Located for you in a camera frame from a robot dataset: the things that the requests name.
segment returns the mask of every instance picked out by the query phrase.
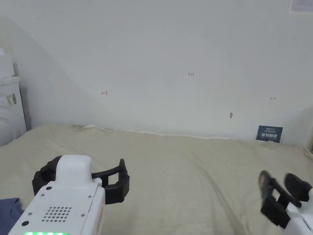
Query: label sticker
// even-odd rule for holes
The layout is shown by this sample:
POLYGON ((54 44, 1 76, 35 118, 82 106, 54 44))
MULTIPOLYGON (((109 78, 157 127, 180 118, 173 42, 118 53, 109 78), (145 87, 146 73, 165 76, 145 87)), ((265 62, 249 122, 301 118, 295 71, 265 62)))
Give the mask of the label sticker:
POLYGON ((99 220, 98 220, 98 224, 97 224, 97 234, 98 234, 99 229, 100 229, 100 224, 101 224, 101 220, 102 220, 102 215, 103 215, 103 207, 102 207, 102 209, 101 209, 100 216, 99 216, 99 220))

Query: mattress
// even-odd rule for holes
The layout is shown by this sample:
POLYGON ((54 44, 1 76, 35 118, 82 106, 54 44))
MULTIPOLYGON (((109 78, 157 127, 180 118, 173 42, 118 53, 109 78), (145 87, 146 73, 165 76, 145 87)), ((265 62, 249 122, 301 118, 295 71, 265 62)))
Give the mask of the mattress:
POLYGON ((281 234, 259 212, 260 171, 280 183, 287 172, 313 179, 312 155, 298 146, 45 124, 0 147, 0 198, 26 207, 34 173, 64 154, 90 156, 92 172, 125 159, 130 191, 105 207, 102 234, 110 235, 281 234))

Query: white box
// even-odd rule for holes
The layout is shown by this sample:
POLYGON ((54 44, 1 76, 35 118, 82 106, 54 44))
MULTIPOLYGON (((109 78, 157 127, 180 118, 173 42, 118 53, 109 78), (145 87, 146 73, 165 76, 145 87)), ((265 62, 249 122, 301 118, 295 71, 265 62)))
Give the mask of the white box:
POLYGON ((14 76, 12 56, 0 49, 0 79, 11 76, 14 76))

